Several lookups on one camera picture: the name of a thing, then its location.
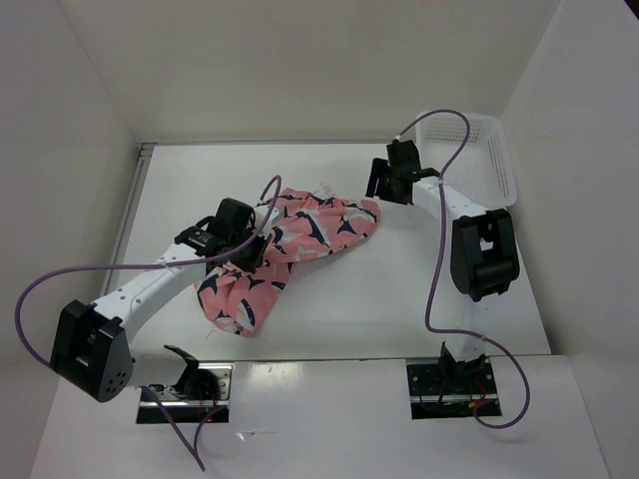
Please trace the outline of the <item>pink shark print shorts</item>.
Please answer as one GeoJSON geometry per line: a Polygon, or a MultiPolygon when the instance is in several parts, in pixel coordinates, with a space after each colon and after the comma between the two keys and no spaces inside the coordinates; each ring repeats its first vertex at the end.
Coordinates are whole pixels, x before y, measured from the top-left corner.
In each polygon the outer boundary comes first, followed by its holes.
{"type": "Polygon", "coordinates": [[[228,262],[195,284],[205,318],[218,329],[251,337],[263,326],[296,265],[340,253],[370,237],[381,212],[371,199],[321,197],[285,188],[271,216],[263,263],[246,272],[228,262]]]}

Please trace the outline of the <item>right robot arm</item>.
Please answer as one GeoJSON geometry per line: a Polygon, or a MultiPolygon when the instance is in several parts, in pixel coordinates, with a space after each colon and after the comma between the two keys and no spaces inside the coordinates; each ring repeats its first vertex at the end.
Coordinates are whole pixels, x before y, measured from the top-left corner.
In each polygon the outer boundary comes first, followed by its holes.
{"type": "Polygon", "coordinates": [[[493,315],[490,299],[509,290],[520,264],[512,219],[489,210],[446,184],[440,172],[424,169],[412,141],[394,139],[387,158],[374,159],[365,195],[415,206],[439,222],[439,246],[425,309],[426,328],[443,336],[439,384],[459,392],[484,369],[486,334],[493,315]],[[463,297],[462,311],[442,326],[431,322],[439,281],[448,277],[463,297]]]}

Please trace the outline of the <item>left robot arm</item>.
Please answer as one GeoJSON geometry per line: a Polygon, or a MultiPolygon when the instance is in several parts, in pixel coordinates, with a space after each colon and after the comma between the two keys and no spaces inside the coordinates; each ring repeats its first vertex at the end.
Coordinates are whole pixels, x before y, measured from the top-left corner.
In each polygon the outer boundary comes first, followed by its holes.
{"type": "Polygon", "coordinates": [[[227,262],[254,271],[262,262],[274,207],[263,215],[238,200],[224,199],[215,215],[179,233],[140,274],[89,304],[61,311],[51,354],[52,369],[104,403],[128,386],[164,385],[185,399],[200,384],[199,360],[166,344],[159,352],[134,352],[141,328],[184,289],[227,262]]]}

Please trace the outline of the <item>white plastic basket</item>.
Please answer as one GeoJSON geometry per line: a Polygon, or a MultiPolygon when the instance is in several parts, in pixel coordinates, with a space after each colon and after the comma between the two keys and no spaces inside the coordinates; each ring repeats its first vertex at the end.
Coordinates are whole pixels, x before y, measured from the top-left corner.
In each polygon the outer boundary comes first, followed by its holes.
{"type": "Polygon", "coordinates": [[[500,121],[478,114],[465,117],[437,114],[415,126],[421,163],[439,171],[462,147],[444,174],[445,181],[490,210],[513,206],[517,191],[500,121]]]}

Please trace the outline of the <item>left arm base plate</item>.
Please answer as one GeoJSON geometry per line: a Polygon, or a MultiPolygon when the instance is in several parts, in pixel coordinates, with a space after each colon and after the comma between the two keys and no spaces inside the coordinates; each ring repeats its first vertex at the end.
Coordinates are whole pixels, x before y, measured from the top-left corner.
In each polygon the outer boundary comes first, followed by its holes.
{"type": "Polygon", "coordinates": [[[174,386],[152,384],[152,393],[142,392],[136,417],[137,424],[166,424],[153,396],[156,396],[177,424],[197,424],[208,414],[209,423],[229,421],[230,396],[234,366],[231,363],[204,362],[197,379],[186,391],[174,386]]]}

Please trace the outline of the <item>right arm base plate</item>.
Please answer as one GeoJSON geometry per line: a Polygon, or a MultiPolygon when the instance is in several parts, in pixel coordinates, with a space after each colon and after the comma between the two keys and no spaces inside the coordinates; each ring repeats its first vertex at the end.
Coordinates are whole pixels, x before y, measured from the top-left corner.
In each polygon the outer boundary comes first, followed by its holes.
{"type": "Polygon", "coordinates": [[[457,419],[502,415],[492,366],[485,362],[475,376],[454,382],[445,379],[436,358],[408,361],[405,365],[412,420],[457,419]]]}

